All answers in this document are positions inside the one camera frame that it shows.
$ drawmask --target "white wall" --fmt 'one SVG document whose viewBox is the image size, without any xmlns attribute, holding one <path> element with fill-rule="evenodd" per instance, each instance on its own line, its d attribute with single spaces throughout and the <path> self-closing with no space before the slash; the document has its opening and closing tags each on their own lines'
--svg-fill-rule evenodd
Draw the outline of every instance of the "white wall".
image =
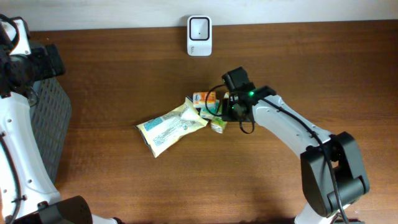
<svg viewBox="0 0 398 224">
<path fill-rule="evenodd" d="M 0 0 L 0 13 L 30 30 L 184 26 L 205 14 L 214 25 L 398 19 L 398 0 Z"/>
</svg>

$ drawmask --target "pile of packages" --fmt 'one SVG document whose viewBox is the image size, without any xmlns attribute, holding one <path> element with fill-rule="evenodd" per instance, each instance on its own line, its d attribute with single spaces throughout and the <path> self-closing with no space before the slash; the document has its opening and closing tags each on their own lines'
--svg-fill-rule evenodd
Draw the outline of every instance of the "pile of packages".
<svg viewBox="0 0 398 224">
<path fill-rule="evenodd" d="M 220 101 L 216 100 L 216 93 L 211 92 L 207 99 L 207 110 L 206 96 L 207 93 L 194 93 L 192 99 L 187 96 L 185 103 L 178 108 L 136 126 L 155 157 L 184 135 L 204 128 L 209 120 L 212 130 L 221 134 L 224 132 L 226 122 L 213 115 L 221 114 Z"/>
</svg>

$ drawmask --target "wooden table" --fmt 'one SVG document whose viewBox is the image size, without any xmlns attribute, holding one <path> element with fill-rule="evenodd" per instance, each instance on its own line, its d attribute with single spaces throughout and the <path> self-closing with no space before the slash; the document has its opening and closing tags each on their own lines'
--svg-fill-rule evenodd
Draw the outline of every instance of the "wooden table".
<svg viewBox="0 0 398 224">
<path fill-rule="evenodd" d="M 134 125 L 181 105 L 243 66 L 257 85 L 361 148 L 371 191 L 349 217 L 398 219 L 398 22 L 213 28 L 213 54 L 186 53 L 185 28 L 33 32 L 56 43 L 73 114 L 56 187 L 126 223 L 237 223 L 294 217 L 300 161 L 268 130 L 203 128 L 154 159 Z"/>
</svg>

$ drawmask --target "orange package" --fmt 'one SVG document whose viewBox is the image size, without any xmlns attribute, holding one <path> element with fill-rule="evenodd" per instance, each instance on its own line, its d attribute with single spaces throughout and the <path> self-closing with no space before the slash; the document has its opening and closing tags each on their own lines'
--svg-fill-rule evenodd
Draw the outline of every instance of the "orange package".
<svg viewBox="0 0 398 224">
<path fill-rule="evenodd" d="M 193 107 L 194 108 L 206 108 L 205 100 L 206 100 L 207 92 L 204 93 L 193 93 Z M 214 108 L 216 106 L 216 92 L 212 91 L 209 94 L 207 99 L 207 107 Z"/>
</svg>

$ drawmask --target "gray panel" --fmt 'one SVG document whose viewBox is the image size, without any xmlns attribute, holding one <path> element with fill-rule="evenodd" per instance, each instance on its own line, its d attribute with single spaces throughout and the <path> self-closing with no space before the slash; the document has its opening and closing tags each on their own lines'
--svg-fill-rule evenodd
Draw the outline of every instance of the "gray panel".
<svg viewBox="0 0 398 224">
<path fill-rule="evenodd" d="M 40 101 L 30 109 L 30 120 L 45 170 L 55 182 L 63 142 L 69 127 L 72 107 L 67 94 L 55 78 L 34 84 Z"/>
</svg>

